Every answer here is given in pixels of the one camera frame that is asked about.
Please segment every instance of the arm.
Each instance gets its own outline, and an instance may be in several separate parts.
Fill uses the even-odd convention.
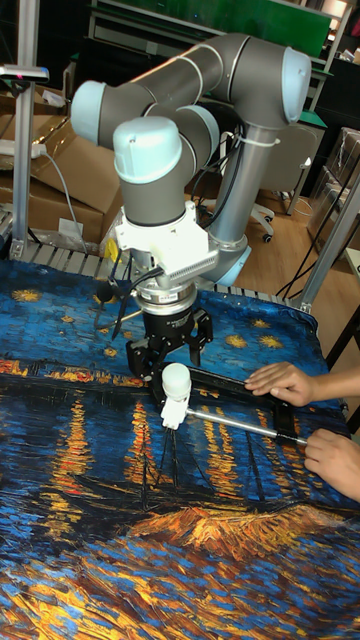
[[[254,395],[271,393],[296,407],[303,407],[309,402],[360,395],[360,367],[342,373],[308,376],[288,362],[278,362],[251,374],[245,380],[245,387]]]
[[[307,441],[305,467],[360,502],[360,446],[353,440],[326,429],[315,431]]]

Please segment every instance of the metal post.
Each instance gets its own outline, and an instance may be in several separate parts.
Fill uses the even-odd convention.
[[[36,66],[40,0],[20,0],[19,67]],[[13,183],[13,240],[11,258],[20,258],[27,243],[34,83],[16,99]]]
[[[310,313],[311,305],[331,268],[336,256],[349,236],[352,224],[360,211],[360,174],[356,178],[341,213],[330,233],[311,275],[302,291],[295,299],[295,306]]]

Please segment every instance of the blue fabric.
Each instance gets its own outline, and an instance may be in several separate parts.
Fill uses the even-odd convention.
[[[359,505],[299,448],[194,419],[165,432],[127,367],[142,320],[114,342],[95,331],[91,279],[20,263],[0,276],[1,637],[360,638]],[[214,323],[203,368],[326,372],[310,316],[197,302]],[[186,348],[171,360],[190,364]],[[265,408],[201,389],[191,407],[272,426]],[[295,423],[346,433],[336,401]]]

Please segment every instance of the human hand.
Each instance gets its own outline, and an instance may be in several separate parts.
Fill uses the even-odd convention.
[[[353,440],[318,429],[307,441],[305,467],[330,486],[360,502],[360,447]]]
[[[255,396],[271,393],[276,398],[303,407],[314,397],[316,381],[289,362],[261,367],[245,380],[245,388]]]

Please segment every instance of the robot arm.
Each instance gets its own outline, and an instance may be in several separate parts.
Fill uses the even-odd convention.
[[[215,119],[194,103],[211,92],[232,104],[245,131],[227,164],[208,229],[209,252],[215,250],[218,260],[210,260],[202,270],[213,282],[232,284],[229,278],[235,280],[247,248],[244,231],[269,153],[277,132],[298,120],[310,71],[309,58],[290,47],[243,34],[219,36],[119,87],[84,83],[74,97],[72,125],[79,135],[115,150],[126,219],[149,230],[180,220],[185,185],[219,144]],[[144,117],[141,124],[138,119]],[[175,123],[180,140],[175,141],[170,123],[163,122],[164,131],[157,136],[159,117]],[[132,140],[131,150],[126,148],[126,136]],[[137,163],[132,168],[131,158]],[[187,235],[189,227],[183,231]],[[144,251],[133,240],[133,248]],[[159,248],[156,262],[164,263],[164,250],[164,245]],[[168,254],[174,255],[173,245]]]
[[[277,132],[300,117],[310,68],[309,58],[290,48],[228,34],[120,87],[86,82],[76,92],[75,132],[115,152],[124,200],[117,238],[143,274],[136,292],[145,340],[127,345],[135,375],[151,378],[154,363],[185,343],[199,365],[212,329],[206,311],[192,310],[194,279],[235,280],[268,155]],[[219,145],[216,119],[194,104],[209,92],[230,103],[244,126],[205,231],[194,203],[184,203],[184,187]],[[156,277],[146,280],[156,267]]]

